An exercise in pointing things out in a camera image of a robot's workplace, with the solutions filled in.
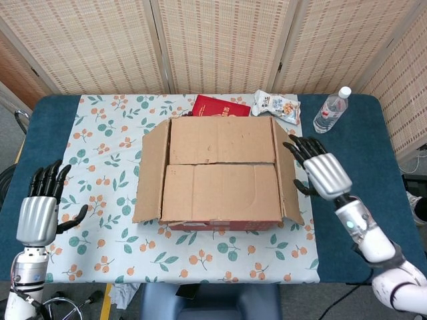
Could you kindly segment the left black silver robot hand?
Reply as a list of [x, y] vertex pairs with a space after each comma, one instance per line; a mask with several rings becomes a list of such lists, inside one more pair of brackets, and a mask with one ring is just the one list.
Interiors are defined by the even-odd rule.
[[57, 235], [78, 226], [88, 210], [83, 205], [75, 219], [58, 223], [59, 205], [61, 203], [64, 182], [71, 170], [71, 165], [59, 167], [62, 160], [43, 168], [33, 174], [27, 197], [23, 199], [19, 212], [16, 239], [26, 247], [44, 247], [54, 242]]

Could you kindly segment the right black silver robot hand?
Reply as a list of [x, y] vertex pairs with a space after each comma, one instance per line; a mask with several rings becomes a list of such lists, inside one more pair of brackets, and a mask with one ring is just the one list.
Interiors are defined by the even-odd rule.
[[318, 139], [313, 137], [297, 137], [290, 135], [291, 143], [284, 142], [295, 160], [306, 172], [312, 186], [305, 186], [295, 179], [294, 185], [305, 196], [319, 196], [327, 201], [333, 201], [352, 188], [352, 181], [336, 157], [326, 151]]

